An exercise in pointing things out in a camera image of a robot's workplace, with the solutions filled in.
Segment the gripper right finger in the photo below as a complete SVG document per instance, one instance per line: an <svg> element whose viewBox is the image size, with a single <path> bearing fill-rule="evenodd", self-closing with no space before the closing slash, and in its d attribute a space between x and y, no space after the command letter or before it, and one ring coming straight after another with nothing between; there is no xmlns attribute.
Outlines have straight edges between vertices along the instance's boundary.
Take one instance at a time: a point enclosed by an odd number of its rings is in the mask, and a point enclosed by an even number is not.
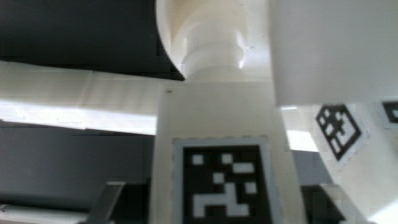
<svg viewBox="0 0 398 224"><path fill-rule="evenodd" d="M338 184L301 187L310 224L368 224Z"/></svg>

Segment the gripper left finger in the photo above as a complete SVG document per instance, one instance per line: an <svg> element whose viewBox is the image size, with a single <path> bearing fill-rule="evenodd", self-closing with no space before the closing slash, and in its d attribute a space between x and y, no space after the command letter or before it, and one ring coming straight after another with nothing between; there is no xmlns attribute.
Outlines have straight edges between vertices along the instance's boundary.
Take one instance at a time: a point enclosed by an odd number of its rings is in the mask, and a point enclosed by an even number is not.
<svg viewBox="0 0 398 224"><path fill-rule="evenodd" d="M148 224L148 188L111 182L88 212L0 204L0 224Z"/></svg>

